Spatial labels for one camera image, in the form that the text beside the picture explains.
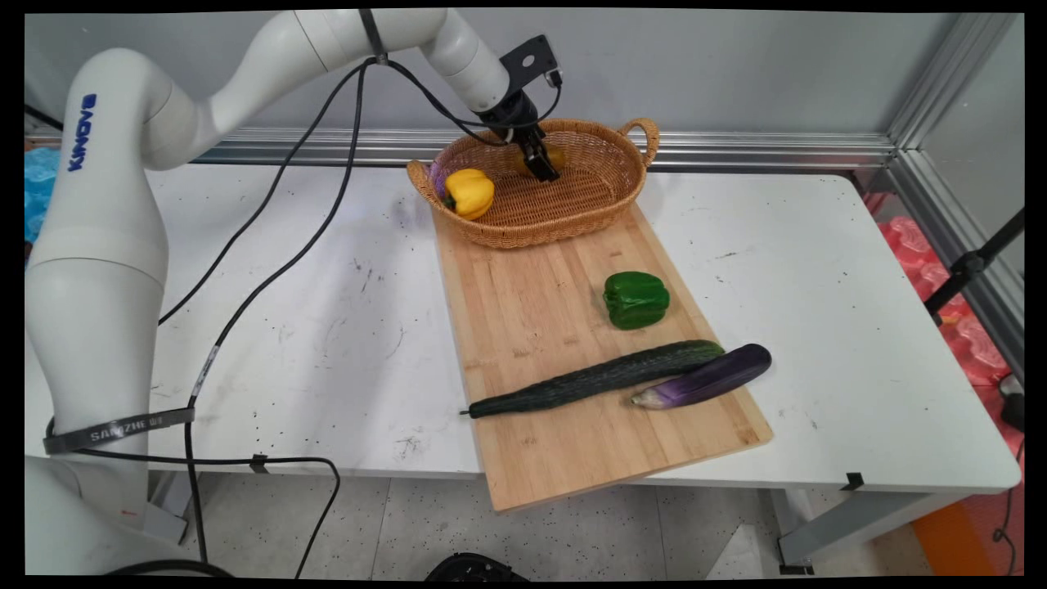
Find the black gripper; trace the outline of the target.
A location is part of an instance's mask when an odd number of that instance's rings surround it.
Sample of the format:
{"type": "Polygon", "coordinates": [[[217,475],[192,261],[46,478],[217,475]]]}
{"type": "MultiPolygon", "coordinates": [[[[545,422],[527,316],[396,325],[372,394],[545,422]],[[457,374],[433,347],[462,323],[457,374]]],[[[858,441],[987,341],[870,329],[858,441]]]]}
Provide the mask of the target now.
{"type": "Polygon", "coordinates": [[[514,167],[528,169],[539,182],[554,182],[560,172],[545,149],[545,132],[540,128],[538,108],[524,89],[507,93],[500,103],[483,111],[475,111],[478,122],[486,126],[504,141],[514,144],[514,167]]]}

